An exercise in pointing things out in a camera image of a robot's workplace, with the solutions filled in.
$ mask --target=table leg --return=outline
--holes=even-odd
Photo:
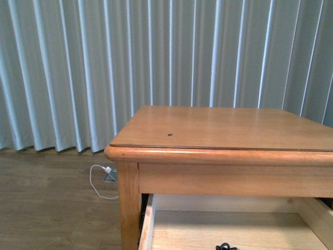
[[[138,248],[141,195],[139,193],[138,164],[117,162],[121,241],[123,250]]]

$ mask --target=tabletop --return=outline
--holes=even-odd
[[[143,106],[110,146],[333,152],[333,129],[279,109]]]

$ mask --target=wooden nightstand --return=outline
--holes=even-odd
[[[277,109],[144,106],[105,155],[125,250],[137,248],[143,193],[333,197],[333,129]]]

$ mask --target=power cord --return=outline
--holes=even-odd
[[[108,198],[108,197],[101,196],[101,195],[98,193],[97,189],[95,188],[95,186],[94,186],[93,183],[92,183],[92,170],[93,170],[94,167],[100,167],[100,168],[102,168],[102,169],[105,171],[105,173],[110,173],[110,172],[112,171],[112,168],[110,168],[110,167],[103,167],[103,166],[101,166],[101,165],[97,165],[97,164],[92,165],[92,167],[90,168],[90,184],[92,185],[92,187],[93,187],[93,189],[95,190],[96,194],[97,194],[99,197],[104,198],[104,199],[111,199],[111,200],[115,200],[115,199],[117,199],[119,196],[116,196],[116,197],[114,197],[114,198]]]

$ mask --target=open drawer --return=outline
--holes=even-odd
[[[314,198],[149,195],[139,249],[333,250],[333,211]]]

